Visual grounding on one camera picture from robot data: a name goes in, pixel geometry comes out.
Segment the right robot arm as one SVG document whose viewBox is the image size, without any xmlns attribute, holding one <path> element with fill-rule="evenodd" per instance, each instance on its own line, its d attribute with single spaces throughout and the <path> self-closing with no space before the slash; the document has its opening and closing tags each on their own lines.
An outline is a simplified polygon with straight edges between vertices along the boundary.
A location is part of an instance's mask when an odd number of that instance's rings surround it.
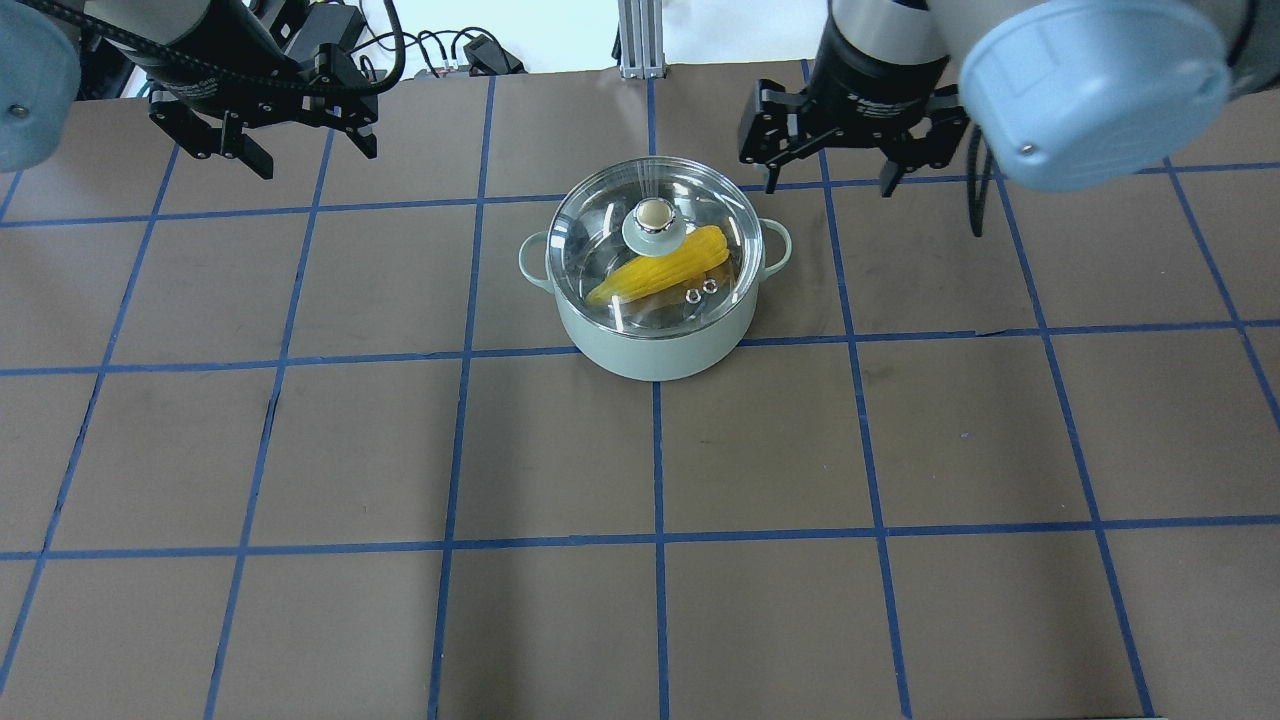
<svg viewBox="0 0 1280 720">
<path fill-rule="evenodd" d="M 739 159 L 773 190 L 791 161 L 876 149 L 887 196 L 972 132 L 1019 184 L 1071 192 L 1276 87 L 1275 1 L 832 1 L 806 86 L 756 82 Z"/>
</svg>

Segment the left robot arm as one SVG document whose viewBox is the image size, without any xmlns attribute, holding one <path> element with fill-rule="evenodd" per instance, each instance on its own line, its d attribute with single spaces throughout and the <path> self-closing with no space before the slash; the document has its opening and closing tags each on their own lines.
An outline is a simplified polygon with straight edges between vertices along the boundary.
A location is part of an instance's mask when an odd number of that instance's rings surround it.
<svg viewBox="0 0 1280 720">
<path fill-rule="evenodd" d="M 5 1 L 1 5 L 3 170 L 54 154 L 81 88 L 81 42 L 101 38 L 151 79 L 148 118 L 192 158 L 229 158 L 270 179 L 250 131 L 282 123 L 338 129 L 375 158 L 378 99 L 404 72 L 396 44 L 376 77 L 358 60 L 364 13 L 330 1 Z"/>
</svg>

